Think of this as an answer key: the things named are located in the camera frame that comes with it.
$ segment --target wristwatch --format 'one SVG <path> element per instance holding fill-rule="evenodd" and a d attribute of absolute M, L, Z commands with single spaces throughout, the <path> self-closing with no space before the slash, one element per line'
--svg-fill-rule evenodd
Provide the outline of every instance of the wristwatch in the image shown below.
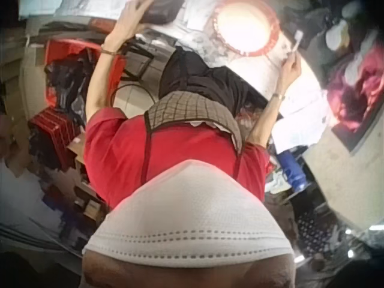
<path fill-rule="evenodd" d="M 286 98 L 285 95 L 279 93 L 273 93 L 272 97 L 277 97 L 281 101 L 284 101 L 284 99 Z"/>

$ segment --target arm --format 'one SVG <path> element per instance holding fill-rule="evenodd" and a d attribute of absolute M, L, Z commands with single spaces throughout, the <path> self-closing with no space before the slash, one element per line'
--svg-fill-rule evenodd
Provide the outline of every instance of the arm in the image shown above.
<path fill-rule="evenodd" d="M 113 31 L 106 37 L 103 49 L 109 52 L 117 52 L 127 39 L 134 37 L 144 12 L 152 2 L 153 0 L 146 0 L 139 7 L 137 7 L 138 0 L 127 2 Z M 86 97 L 85 112 L 87 122 L 96 112 L 106 107 L 109 74 L 114 57 L 102 53 L 97 62 Z"/>
<path fill-rule="evenodd" d="M 272 129 L 276 123 L 278 111 L 284 100 L 283 95 L 288 87 L 301 75 L 301 58 L 299 54 L 289 55 L 286 63 L 283 65 L 280 77 L 277 83 L 276 92 L 272 96 L 268 105 L 261 114 L 258 122 L 251 130 L 247 142 L 254 145 L 260 145 L 266 148 Z"/>

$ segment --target red cloth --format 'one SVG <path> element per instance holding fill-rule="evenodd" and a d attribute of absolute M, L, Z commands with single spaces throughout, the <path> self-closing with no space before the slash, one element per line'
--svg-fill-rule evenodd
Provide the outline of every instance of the red cloth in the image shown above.
<path fill-rule="evenodd" d="M 84 159 L 91 185 L 116 207 L 140 187 L 146 128 L 143 116 L 126 119 L 120 109 L 104 108 L 86 126 Z M 246 144 L 236 179 L 260 200 L 264 199 L 269 155 L 260 146 Z M 151 180 L 185 160 L 212 164 L 233 176 L 236 152 L 228 133 L 205 124 L 179 124 L 152 135 L 148 178 Z"/>

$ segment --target bracelet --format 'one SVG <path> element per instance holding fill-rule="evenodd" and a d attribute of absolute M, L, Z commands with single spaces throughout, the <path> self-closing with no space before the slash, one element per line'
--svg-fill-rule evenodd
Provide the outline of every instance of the bracelet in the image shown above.
<path fill-rule="evenodd" d="M 285 95 L 279 93 L 273 93 L 272 97 L 277 97 L 281 101 L 284 101 L 284 99 L 286 98 Z"/>
<path fill-rule="evenodd" d="M 103 46 L 104 44 L 101 45 L 100 53 L 104 53 L 112 56 L 120 55 L 120 52 L 111 52 L 111 51 L 105 50 Z"/>

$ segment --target cable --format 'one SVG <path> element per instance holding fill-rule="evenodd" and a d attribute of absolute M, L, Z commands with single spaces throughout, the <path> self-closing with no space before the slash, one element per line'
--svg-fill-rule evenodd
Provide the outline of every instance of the cable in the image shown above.
<path fill-rule="evenodd" d="M 143 87 L 142 85 L 138 85 L 138 84 L 134 84 L 134 83 L 131 83 L 131 84 L 125 84 L 125 85 L 122 85 L 122 86 L 120 86 L 120 87 L 118 87 L 118 88 L 116 88 L 115 89 L 115 91 L 112 93 L 112 95 L 111 95 L 111 99 L 114 99 L 115 98 L 115 96 L 116 96 L 116 93 L 120 90 L 120 89 L 122 89 L 122 88 L 124 88 L 124 87 L 128 87 L 128 86 L 135 86 L 135 87 L 139 87 L 139 88 L 142 88 L 145 92 L 147 92 L 147 94 L 150 96 L 150 98 L 152 99 L 152 101 L 154 102 L 154 104 L 156 103 L 156 101 L 155 101 L 155 98 L 152 96 L 152 94 L 148 91 L 148 89 L 146 89 L 145 87 Z"/>

